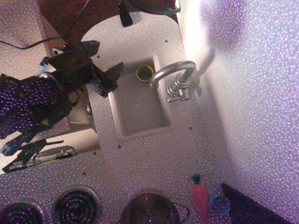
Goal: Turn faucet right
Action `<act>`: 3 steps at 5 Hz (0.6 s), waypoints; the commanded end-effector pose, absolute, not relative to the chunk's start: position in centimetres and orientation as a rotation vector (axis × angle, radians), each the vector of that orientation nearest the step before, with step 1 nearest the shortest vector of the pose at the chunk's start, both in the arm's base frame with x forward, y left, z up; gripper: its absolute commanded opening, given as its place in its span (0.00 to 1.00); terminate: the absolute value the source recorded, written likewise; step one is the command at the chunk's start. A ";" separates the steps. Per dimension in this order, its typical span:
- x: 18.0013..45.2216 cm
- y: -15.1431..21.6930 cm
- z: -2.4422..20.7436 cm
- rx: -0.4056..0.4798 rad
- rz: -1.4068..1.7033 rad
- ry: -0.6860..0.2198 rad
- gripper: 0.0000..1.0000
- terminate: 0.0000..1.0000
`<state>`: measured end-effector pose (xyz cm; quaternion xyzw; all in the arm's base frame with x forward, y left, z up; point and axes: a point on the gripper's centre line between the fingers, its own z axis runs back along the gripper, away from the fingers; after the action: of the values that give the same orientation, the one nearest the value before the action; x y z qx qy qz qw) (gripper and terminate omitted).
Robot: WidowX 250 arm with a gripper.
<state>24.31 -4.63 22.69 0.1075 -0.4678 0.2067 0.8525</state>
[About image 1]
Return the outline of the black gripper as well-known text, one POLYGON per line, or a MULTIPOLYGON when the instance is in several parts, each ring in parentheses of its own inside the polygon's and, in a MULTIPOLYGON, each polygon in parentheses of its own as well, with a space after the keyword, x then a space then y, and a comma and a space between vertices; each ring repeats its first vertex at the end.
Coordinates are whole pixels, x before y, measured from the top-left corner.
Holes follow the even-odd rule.
POLYGON ((61 53, 46 59, 54 71, 43 71, 40 78, 49 79, 63 93, 71 93, 86 84, 93 83, 95 91, 107 98, 110 92, 117 89, 117 80, 124 69, 124 63, 118 63, 106 71, 97 67, 92 56, 99 51, 100 42, 96 40, 80 42, 80 45, 69 45, 61 53))

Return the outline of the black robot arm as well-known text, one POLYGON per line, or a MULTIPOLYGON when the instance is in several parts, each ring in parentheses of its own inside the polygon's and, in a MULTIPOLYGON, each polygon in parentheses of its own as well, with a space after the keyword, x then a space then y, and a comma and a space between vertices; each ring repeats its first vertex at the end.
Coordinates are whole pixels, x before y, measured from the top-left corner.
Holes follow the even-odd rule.
POLYGON ((92 84, 103 98, 116 90, 124 63, 101 70, 92 60, 99 48, 99 41, 66 46, 61 53, 41 61, 55 70, 43 71, 38 76, 19 80, 1 74, 1 139, 20 132, 28 142, 37 133, 51 129, 78 103, 79 99, 71 100, 70 95, 87 84, 92 84))

